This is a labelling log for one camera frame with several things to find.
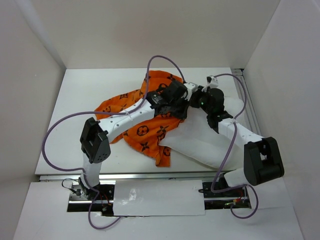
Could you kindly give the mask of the white pillow with yellow edge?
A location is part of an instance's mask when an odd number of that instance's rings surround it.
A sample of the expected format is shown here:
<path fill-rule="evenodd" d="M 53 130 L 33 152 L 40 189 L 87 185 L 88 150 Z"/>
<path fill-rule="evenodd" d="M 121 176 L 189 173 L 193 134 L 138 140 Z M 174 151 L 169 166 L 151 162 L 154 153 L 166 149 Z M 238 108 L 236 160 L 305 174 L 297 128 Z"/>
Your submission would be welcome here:
<path fill-rule="evenodd" d="M 224 97 L 225 110 L 235 116 L 243 108 L 242 100 Z M 221 165 L 231 140 L 216 133 L 207 123 L 207 114 L 200 108 L 189 107 L 187 118 L 177 128 L 166 133 L 160 146 L 169 147 L 183 155 L 213 168 Z M 233 145 L 223 170 L 235 170 L 243 164 L 243 150 Z"/>

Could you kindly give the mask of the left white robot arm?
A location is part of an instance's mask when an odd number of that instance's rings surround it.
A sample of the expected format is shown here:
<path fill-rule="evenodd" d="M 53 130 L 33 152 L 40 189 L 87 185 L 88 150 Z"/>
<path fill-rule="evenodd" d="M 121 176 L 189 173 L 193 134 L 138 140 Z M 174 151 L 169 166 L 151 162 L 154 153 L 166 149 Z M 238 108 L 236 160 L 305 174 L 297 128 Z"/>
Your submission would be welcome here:
<path fill-rule="evenodd" d="M 86 120 L 80 137 L 84 173 L 80 175 L 81 194 L 88 200 L 99 193 L 99 174 L 102 162 L 111 154 L 110 143 L 121 133 L 158 115 L 184 120 L 192 94 L 197 90 L 193 83 L 172 81 L 162 92 L 150 91 L 132 106 L 109 118 Z"/>

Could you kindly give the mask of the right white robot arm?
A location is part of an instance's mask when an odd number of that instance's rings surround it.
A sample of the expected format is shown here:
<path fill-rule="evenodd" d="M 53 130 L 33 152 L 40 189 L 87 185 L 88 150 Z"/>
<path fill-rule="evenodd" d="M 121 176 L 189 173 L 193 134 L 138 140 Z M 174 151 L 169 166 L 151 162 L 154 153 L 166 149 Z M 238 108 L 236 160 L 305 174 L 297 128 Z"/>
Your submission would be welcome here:
<path fill-rule="evenodd" d="M 191 107 L 200 108 L 206 113 L 209 127 L 231 141 L 212 190 L 223 196 L 230 196 L 236 188 L 257 186 L 283 177 L 285 169 L 276 139 L 262 137 L 241 125 L 225 110 L 224 103 L 222 90 L 203 86 L 199 86 L 190 99 Z M 233 146 L 242 149 L 243 166 L 220 173 Z"/>

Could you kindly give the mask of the orange patterned pillowcase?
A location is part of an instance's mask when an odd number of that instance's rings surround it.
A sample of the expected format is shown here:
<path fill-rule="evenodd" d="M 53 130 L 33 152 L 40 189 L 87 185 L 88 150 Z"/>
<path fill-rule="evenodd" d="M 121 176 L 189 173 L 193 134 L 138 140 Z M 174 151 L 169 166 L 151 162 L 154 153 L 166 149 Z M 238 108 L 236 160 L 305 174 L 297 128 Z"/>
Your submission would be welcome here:
<path fill-rule="evenodd" d="M 151 70 L 149 72 L 148 91 L 161 93 L 169 84 L 176 80 L 180 83 L 183 79 L 166 71 Z M 142 99 L 146 90 L 147 80 L 144 79 L 139 89 L 114 96 L 103 101 L 96 112 L 118 113 Z M 160 145 L 166 134 L 174 130 L 183 121 L 175 118 L 170 112 L 157 115 L 135 125 L 117 136 L 112 143 L 123 139 L 131 148 L 155 160 L 157 167 L 168 168 L 171 166 L 171 148 Z"/>

